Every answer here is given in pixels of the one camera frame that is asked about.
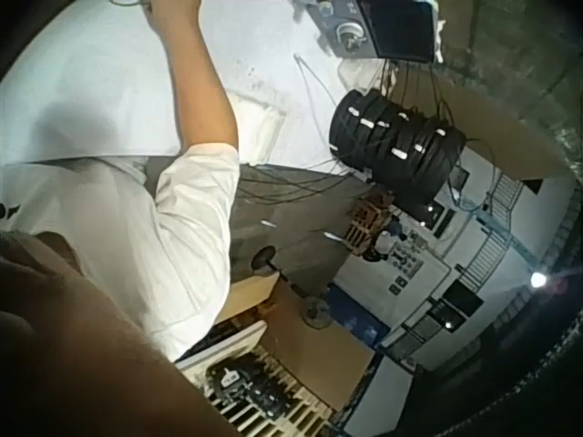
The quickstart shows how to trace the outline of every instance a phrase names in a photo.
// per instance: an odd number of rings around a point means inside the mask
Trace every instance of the white cloth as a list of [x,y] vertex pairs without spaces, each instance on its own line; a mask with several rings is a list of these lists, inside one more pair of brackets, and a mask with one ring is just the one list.
[[123,158],[6,166],[0,230],[62,236],[83,274],[176,360],[210,330],[230,287],[237,151],[192,147],[155,198]]

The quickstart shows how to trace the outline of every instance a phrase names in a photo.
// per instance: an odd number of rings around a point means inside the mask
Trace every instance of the electrical panel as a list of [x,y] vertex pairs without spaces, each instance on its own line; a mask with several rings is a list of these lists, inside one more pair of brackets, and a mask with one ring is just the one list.
[[397,243],[389,253],[388,262],[390,262],[394,268],[403,273],[408,279],[413,279],[424,265],[424,261],[421,257],[421,250],[419,248],[407,243]]

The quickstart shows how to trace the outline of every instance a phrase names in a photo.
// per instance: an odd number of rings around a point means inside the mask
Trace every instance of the light fixture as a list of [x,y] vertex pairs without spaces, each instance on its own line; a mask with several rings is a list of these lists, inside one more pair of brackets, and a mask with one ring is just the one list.
[[540,289],[541,287],[544,287],[547,285],[547,281],[547,276],[538,271],[535,271],[530,277],[530,285],[532,285],[534,289]]

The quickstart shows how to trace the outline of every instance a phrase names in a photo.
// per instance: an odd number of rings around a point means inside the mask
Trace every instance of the gray floor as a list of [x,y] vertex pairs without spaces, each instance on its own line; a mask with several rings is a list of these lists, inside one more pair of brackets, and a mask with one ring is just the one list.
[[[150,190],[155,187],[156,175],[169,162],[150,160]],[[324,292],[349,252],[323,233],[343,237],[350,225],[347,213],[366,190],[366,185],[353,177],[243,166],[230,222],[233,281],[251,276],[252,257],[273,245],[278,250],[274,264],[293,282],[309,294]]]

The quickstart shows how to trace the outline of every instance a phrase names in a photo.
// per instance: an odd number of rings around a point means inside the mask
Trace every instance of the window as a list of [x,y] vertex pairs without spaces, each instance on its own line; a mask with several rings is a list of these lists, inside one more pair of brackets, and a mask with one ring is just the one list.
[[449,175],[449,185],[452,189],[458,193],[461,193],[469,176],[470,174],[467,170],[459,166],[455,166]]
[[523,180],[522,183],[533,193],[538,194],[543,185],[543,179]]
[[447,289],[444,294],[444,300],[460,310],[466,317],[472,317],[484,303],[483,300],[459,280],[455,280]]

